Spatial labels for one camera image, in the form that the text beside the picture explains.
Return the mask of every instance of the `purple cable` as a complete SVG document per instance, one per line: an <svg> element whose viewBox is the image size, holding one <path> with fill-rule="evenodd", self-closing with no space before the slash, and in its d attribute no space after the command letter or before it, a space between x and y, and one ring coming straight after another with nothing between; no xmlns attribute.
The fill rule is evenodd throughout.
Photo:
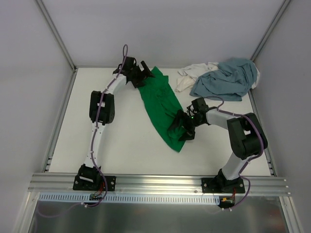
<svg viewBox="0 0 311 233"><path fill-rule="evenodd" d="M95 136L96 136L96 133L97 133L97 130L98 130L98 118L99 118L99 113L100 113L100 109L101 109L101 105L102 105L102 102L103 102L103 98L104 98L104 93L108 90L108 88L112 85L112 83L118 78L118 76L121 74L121 71L123 69L123 66L124 66L124 63L125 63L125 59L127 57L127 52L128 52L128 46L127 44L125 44L123 46L123 61L122 61L122 64L121 64L121 67L116 75L116 77L108 84L107 88L102 92L102 95L101 95L101 99L100 99L100 102L99 102L99 105L98 105L98 110L97 110L97 115L96 115L96 119L95 119L95 122L96 122L96 129L94 130L94 134L93 134L93 137L92 137L92 142L91 142L91 159L92 159L92 162L93 162L93 165L94 167L97 169L97 171L100 173L100 175L102 176L103 180L104 180L104 184L105 184L105 193L103 195L103 197L101 199L99 199L99 201L95 204L92 204L92 205L86 205L86 207L95 207L97 205L99 205L106 197L107 195L107 180L106 180L106 177L105 175L102 173L101 169L97 166L97 164L95 163L95 160L94 160L94 156L93 156L93 147L94 147L94 140L95 140ZM39 211L39 204L37 205L37 208L36 208L36 212L41 216L41 217L45 217L45 218L54 218L54 217L60 217L64 214L66 214L68 211L70 211L72 208L78 206L78 205L82 205L84 204L83 202L82 203L75 203L73 204L71 207L69 207L67 210L65 210L64 212L60 213L60 214L57 214L57 215L45 215L45 214L42 214L40 211Z"/></svg>
<svg viewBox="0 0 311 233"><path fill-rule="evenodd" d="M244 176L241 176L241 173L244 171L244 169L246 168L246 166L249 164L250 161L252 161L253 159L257 159L257 158L259 158L259 157L262 156L263 150L264 150L263 140L262 140L262 137L261 137L261 135L260 135L258 129L256 128L255 124L252 122L252 120L251 120L249 117L247 117L247 116L245 116L245 115L242 115L242 114L235 114L235 113L232 113L232 112L228 112L228 111L224 111L224 110L219 109L219 108L220 108L221 106L223 106L223 104L225 103L225 101L224 101L223 98L221 98L221 97L219 97L219 96L208 96L208 97L205 97L205 98L207 98L207 99L210 99L210 98L218 98L218 99L220 99L220 100L222 101L222 103L219 104L219 105L217 106L217 111L218 111L218 112L220 112L220 113L225 113L225 114L228 114L228 115L231 115L231 116L238 116L238 117L243 117L243 118L245 118L245 119L247 120L247 122L248 122L248 123L252 126L252 128L254 129L254 131L255 131L255 133L256 133L256 136L258 137L259 142L260 142L260 151L259 151L259 154L258 154L257 156L254 156L254 157L248 159L248 160L247 160L247 163L245 163L245 164L243 165L243 167L242 167L242 168L240 169L240 171L239 171L240 177L241 177L242 179L248 181L248 188L247 188L247 191L246 191L244 197L243 197L238 203L236 203L233 207L231 207L231 209L233 209L233 208L239 206L239 205L245 200L245 198L248 196L248 194L249 194L249 192L250 192L250 189L251 189L251 181L250 181L248 178L246 178L246 177L244 177Z"/></svg>

